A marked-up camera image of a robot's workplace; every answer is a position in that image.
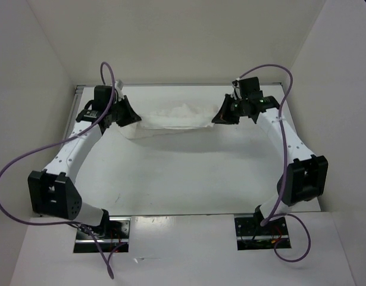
white cloth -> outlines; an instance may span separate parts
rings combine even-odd
[[[138,139],[213,127],[211,121],[218,112],[216,105],[184,102],[170,102],[168,105],[148,114],[139,114],[142,121],[120,128],[120,132],[127,139]]]

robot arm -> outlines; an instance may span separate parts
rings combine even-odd
[[[109,104],[111,89],[111,86],[94,88],[94,99],[77,116],[70,137],[88,128],[101,116]],[[127,97],[116,89],[116,97],[108,114],[97,125],[64,144],[41,172],[31,172],[28,186],[33,211],[80,222],[90,226],[94,233],[104,234],[110,223],[108,212],[82,202],[74,183],[85,158],[111,123],[116,122],[122,127],[138,121],[141,118],[131,108]]]
[[[216,124],[238,124],[240,116],[248,116],[268,136],[283,160],[283,139],[280,129],[282,121],[287,141],[287,177],[284,196],[276,214],[284,214],[300,201],[309,201],[323,194],[328,162],[324,156],[316,156],[297,136],[284,117],[279,118],[279,103],[274,97],[264,97],[257,77],[234,81],[234,92],[225,95],[225,100],[212,122]],[[272,211],[279,195],[277,193],[256,208],[259,222]]]

table surface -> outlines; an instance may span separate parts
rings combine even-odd
[[[312,237],[309,255],[298,263],[282,262],[273,250],[237,251],[230,214],[132,217],[129,252],[111,261],[113,281],[99,253],[73,254],[74,228],[29,226],[11,286],[355,285],[331,214],[298,216]],[[306,250],[307,239],[296,220],[288,217],[286,223],[292,249],[279,252],[294,259]]]
[[[264,96],[283,98],[280,85],[265,85]],[[138,114],[170,101],[221,106],[230,86],[125,86]],[[93,98],[84,88],[79,110]],[[287,106],[287,121],[293,126]],[[128,140],[112,125],[83,163],[76,187],[83,200],[111,215],[195,215],[250,213],[276,192],[282,161],[266,134],[251,119]],[[317,199],[294,212],[320,211]]]

white wall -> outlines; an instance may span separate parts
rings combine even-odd
[[[28,0],[74,83],[229,83],[291,66],[324,0]],[[284,79],[277,69],[263,82]]]
[[[329,160],[334,214],[357,285],[366,285],[366,3],[327,0],[293,67],[298,133]]]
[[[61,139],[73,94],[27,2],[0,0],[0,169],[34,147]],[[26,178],[54,152],[25,159],[3,177],[0,199],[10,212],[30,216]],[[26,226],[0,212],[0,285],[10,283],[25,232]]]

white panel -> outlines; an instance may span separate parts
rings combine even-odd
[[[114,281],[99,253],[73,254],[75,229],[30,226],[11,286],[354,286],[331,214],[298,215],[312,235],[299,263],[282,262],[272,250],[237,251],[232,215],[133,217],[129,252],[111,261]],[[287,227],[293,248],[279,252],[293,259],[307,241],[296,220],[288,218]]]
[[[102,60],[125,83],[218,83],[259,64],[290,67],[324,0],[28,2],[75,83],[98,82]]]
[[[71,80],[30,7],[22,0],[0,0],[0,169],[28,150],[61,139],[72,100]],[[55,151],[24,159],[6,172],[0,199],[11,213],[29,219],[27,177]],[[0,285],[10,283],[26,229],[0,212]]]
[[[338,211],[356,285],[366,286],[366,3],[328,0],[292,71],[298,133],[330,163],[320,202]]]
[[[279,85],[262,86],[265,96],[283,98]],[[139,113],[167,101],[221,105],[231,86],[125,86]],[[85,88],[80,108],[93,98]],[[284,115],[293,126],[287,106]],[[254,212],[276,194],[283,162],[251,119],[186,133],[130,141],[113,124],[92,148],[76,179],[83,200],[111,215],[186,215]],[[318,201],[294,211],[320,210]]]

